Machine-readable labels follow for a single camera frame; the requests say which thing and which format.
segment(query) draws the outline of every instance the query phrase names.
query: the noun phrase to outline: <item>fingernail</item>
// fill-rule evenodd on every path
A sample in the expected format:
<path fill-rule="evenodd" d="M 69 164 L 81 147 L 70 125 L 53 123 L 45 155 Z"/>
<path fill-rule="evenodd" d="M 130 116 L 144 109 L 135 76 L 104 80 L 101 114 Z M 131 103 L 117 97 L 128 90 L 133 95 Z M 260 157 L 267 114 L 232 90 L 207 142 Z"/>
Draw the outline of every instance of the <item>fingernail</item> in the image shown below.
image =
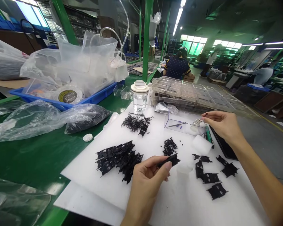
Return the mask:
<path fill-rule="evenodd" d="M 172 168 L 172 162 L 166 162 L 165 167 L 167 170 L 170 170 Z"/>

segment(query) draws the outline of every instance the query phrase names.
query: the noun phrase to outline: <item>white shirt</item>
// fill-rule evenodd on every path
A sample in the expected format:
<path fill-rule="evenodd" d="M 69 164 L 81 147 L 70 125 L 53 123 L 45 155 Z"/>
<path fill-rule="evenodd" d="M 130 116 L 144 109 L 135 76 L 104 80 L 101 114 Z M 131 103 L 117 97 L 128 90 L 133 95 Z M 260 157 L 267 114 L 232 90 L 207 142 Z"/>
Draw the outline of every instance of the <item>white shirt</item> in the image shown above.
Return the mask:
<path fill-rule="evenodd" d="M 253 71 L 252 74 L 256 75 L 254 84 L 262 85 L 268 81 L 268 79 L 273 75 L 274 70 L 270 67 L 261 68 L 259 70 Z"/>
<path fill-rule="evenodd" d="M 217 58 L 217 53 L 213 53 L 208 57 L 207 64 L 212 65 Z"/>

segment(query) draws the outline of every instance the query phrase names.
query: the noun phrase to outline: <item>yellow floor line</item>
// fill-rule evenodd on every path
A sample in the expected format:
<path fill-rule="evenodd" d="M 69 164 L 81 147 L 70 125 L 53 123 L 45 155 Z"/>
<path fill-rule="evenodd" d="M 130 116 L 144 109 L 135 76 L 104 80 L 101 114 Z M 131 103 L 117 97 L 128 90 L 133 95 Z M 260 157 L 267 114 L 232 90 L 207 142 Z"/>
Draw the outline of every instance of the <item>yellow floor line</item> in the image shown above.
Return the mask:
<path fill-rule="evenodd" d="M 220 85 L 219 86 L 221 89 L 223 89 L 225 92 L 229 93 L 227 90 L 225 90 L 224 88 L 222 88 Z M 266 121 L 268 121 L 270 124 L 272 124 L 274 127 L 276 127 L 278 130 L 280 130 L 283 133 L 283 129 L 280 128 L 279 126 L 277 126 L 276 124 L 274 124 L 273 122 L 269 121 L 267 118 L 265 118 L 263 115 L 259 114 L 258 112 L 255 112 L 258 116 L 260 116 L 261 118 L 265 119 Z"/>

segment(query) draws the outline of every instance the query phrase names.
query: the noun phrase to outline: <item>worker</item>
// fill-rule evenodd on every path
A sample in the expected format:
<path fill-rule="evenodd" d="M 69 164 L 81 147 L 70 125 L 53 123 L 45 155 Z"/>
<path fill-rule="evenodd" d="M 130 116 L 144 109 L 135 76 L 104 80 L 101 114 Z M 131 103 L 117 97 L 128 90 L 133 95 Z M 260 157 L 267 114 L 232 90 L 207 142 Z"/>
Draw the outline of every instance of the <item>worker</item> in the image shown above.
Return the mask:
<path fill-rule="evenodd" d="M 263 85 L 269 80 L 274 73 L 274 70 L 270 66 L 270 63 L 265 63 L 260 69 L 252 72 L 251 77 L 254 77 L 254 84 Z"/>
<path fill-rule="evenodd" d="M 214 61 L 217 59 L 217 53 L 219 52 L 219 49 L 214 50 L 214 52 L 212 52 L 212 54 L 208 57 L 208 61 L 205 64 L 202 72 L 200 73 L 201 77 L 206 78 L 207 77 L 207 72 L 208 70 L 212 67 L 212 64 L 214 63 Z"/>
<path fill-rule="evenodd" d="M 167 77 L 183 79 L 183 75 L 187 75 L 194 80 L 195 76 L 191 73 L 190 63 L 187 61 L 188 49 L 180 47 L 175 57 L 168 59 L 164 66 L 163 75 Z"/>
<path fill-rule="evenodd" d="M 238 125 L 236 115 L 211 111 L 204 113 L 201 119 L 211 125 L 234 150 L 271 221 L 271 225 L 283 226 L 283 185 L 247 143 Z M 156 167 L 156 164 L 167 158 L 167 156 L 152 156 L 134 167 L 131 193 L 121 226 L 147 224 L 151 218 L 160 185 L 163 181 L 168 181 L 172 167 L 171 162 L 166 162 L 160 169 Z"/>

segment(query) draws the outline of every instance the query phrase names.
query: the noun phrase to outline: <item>tape roll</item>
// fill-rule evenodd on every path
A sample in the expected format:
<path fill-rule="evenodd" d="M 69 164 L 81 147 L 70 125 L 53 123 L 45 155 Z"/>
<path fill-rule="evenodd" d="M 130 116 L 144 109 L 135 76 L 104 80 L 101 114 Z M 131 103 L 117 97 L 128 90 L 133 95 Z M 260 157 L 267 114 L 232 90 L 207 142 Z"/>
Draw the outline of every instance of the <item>tape roll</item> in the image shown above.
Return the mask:
<path fill-rule="evenodd" d="M 83 92 L 75 86 L 63 86 L 55 92 L 55 100 L 63 103 L 78 104 L 83 98 Z"/>

